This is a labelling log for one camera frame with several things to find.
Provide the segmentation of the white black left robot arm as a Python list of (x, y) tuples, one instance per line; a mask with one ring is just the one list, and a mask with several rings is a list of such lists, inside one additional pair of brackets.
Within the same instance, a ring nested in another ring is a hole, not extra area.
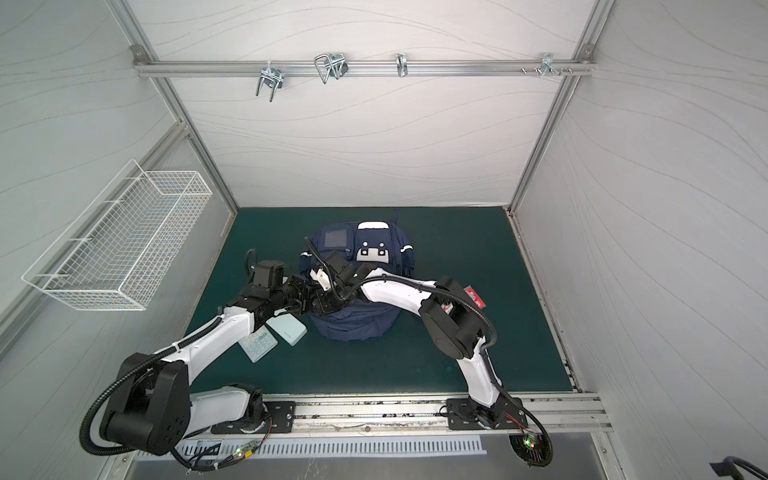
[(190, 387), (277, 311), (306, 311), (313, 286), (301, 275), (285, 277), (283, 267), (278, 261), (256, 264), (246, 286), (212, 320), (154, 354), (126, 358), (86, 412), (79, 432), (83, 449), (97, 456), (133, 450), (164, 455), (208, 429), (261, 429), (267, 414), (258, 388), (234, 384), (191, 393)]

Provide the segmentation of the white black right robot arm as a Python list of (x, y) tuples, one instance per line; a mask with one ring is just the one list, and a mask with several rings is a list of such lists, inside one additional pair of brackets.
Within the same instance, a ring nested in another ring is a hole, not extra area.
[(370, 263), (358, 267), (326, 263), (311, 269), (310, 278), (315, 284), (312, 308), (318, 313), (335, 313), (363, 300), (419, 316), (434, 345), (457, 362), (466, 382), (467, 406), (456, 415), (485, 429), (506, 423), (528, 429), (533, 415), (506, 391), (489, 357), (497, 331), (457, 281), (415, 280)]

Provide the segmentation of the navy blue student backpack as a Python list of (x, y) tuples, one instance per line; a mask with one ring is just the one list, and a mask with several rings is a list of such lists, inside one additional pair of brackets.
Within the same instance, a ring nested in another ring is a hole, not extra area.
[(377, 270), (411, 277), (415, 269), (414, 248), (406, 232), (393, 222), (347, 221), (323, 226), (310, 238), (313, 248), (300, 254), (299, 270), (307, 278), (326, 283), (320, 270), (331, 266), (336, 290), (329, 286), (321, 303), (309, 312), (319, 334), (327, 339), (350, 342), (383, 336), (394, 325), (400, 309), (366, 299), (360, 290), (345, 305), (337, 302), (351, 287)]

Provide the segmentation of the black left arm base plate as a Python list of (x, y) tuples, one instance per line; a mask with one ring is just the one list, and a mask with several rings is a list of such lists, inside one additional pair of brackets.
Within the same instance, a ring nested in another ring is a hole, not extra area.
[(257, 399), (245, 414), (237, 420), (222, 422), (210, 428), (212, 434), (264, 434), (290, 433), (295, 418), (296, 403), (293, 401), (267, 401)]

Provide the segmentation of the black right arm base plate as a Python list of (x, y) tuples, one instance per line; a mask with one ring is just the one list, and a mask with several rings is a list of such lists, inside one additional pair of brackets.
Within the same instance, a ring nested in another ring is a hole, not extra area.
[(520, 430), (527, 431), (527, 416), (519, 398), (509, 400), (499, 396), (491, 407), (485, 407), (469, 397), (449, 398), (438, 410), (447, 419), (452, 431)]

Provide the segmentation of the mint green pencil case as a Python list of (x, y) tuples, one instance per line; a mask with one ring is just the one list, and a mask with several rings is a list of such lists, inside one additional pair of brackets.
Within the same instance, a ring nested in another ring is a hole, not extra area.
[(290, 346), (296, 346), (307, 334), (307, 327), (294, 315), (280, 311), (266, 322)]

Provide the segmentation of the grey green calculator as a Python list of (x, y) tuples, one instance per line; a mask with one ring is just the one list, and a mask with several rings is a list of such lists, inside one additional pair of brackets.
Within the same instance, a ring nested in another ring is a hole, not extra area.
[(239, 340), (238, 344), (249, 360), (252, 363), (257, 363), (278, 346), (278, 340), (267, 326), (262, 326), (254, 333)]

